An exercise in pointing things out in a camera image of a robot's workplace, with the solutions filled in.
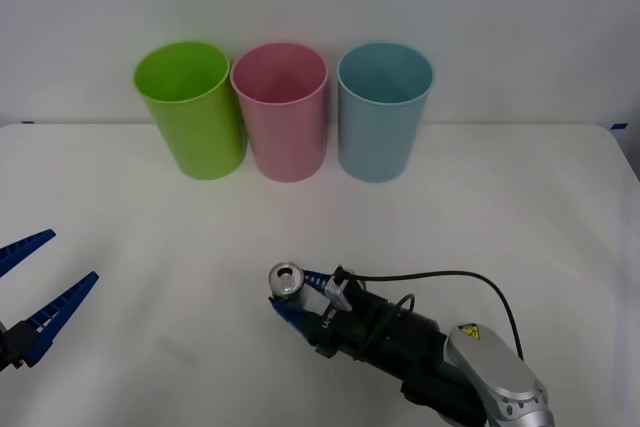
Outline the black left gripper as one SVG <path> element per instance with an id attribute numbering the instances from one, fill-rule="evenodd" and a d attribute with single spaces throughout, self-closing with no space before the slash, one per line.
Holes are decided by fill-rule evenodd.
<path id="1" fill-rule="evenodd" d="M 0 248 L 0 277 L 56 236 L 52 229 Z M 99 279 L 92 271 L 63 294 L 9 330 L 0 323 L 0 371 L 36 365 Z"/>

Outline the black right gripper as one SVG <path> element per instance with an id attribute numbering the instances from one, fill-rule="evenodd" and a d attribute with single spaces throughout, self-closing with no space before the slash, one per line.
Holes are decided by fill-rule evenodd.
<path id="1" fill-rule="evenodd" d="M 303 284 L 315 291 L 325 291 L 332 279 L 331 274 L 306 269 L 302 270 L 302 277 Z M 378 334 L 367 346 L 365 343 L 386 317 L 386 300 L 365 291 L 348 291 L 345 297 L 351 311 L 329 304 L 321 314 L 307 311 L 285 298 L 270 297 L 269 302 L 275 312 L 309 345 L 320 349 L 323 356 L 330 358 L 340 351 L 360 361 L 382 361 L 383 335 Z"/>

